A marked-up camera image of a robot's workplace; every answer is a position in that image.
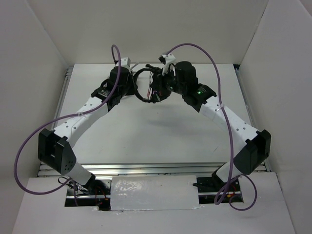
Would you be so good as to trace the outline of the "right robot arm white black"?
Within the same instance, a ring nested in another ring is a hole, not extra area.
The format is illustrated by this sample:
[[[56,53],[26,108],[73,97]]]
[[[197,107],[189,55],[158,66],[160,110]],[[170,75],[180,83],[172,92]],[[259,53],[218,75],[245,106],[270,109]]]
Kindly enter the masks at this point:
[[[151,87],[157,101],[167,98],[171,93],[180,94],[185,103],[225,132],[231,133],[230,161],[212,175],[212,185],[216,190],[225,190],[231,178],[241,174],[250,175],[268,158],[271,134],[249,125],[220,103],[215,91],[199,83],[196,69],[190,62],[179,62],[174,65],[174,70],[166,74],[162,69],[157,69]]]

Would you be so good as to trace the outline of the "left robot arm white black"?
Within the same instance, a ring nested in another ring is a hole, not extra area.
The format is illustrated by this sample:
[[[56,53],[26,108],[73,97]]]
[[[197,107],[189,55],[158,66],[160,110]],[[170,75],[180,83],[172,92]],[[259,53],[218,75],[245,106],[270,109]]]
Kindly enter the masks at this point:
[[[115,66],[101,86],[95,89],[77,115],[53,130],[39,133],[38,158],[59,174],[78,183],[84,194],[91,194],[98,180],[78,163],[73,147],[78,139],[101,117],[109,113],[133,86],[133,72],[126,66]]]

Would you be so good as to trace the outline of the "black headphones with cable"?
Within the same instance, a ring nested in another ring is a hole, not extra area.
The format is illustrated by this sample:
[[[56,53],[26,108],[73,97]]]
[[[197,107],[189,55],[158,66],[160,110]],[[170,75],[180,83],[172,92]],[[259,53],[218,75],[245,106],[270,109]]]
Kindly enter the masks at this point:
[[[147,92],[147,97],[144,98],[138,91],[137,79],[139,75],[143,72],[150,72],[149,76],[149,88]],[[171,91],[163,86],[162,83],[162,69],[159,67],[154,67],[150,64],[146,64],[144,68],[139,69],[132,76],[132,82],[134,86],[134,95],[145,103],[158,103],[167,99],[171,95]]]

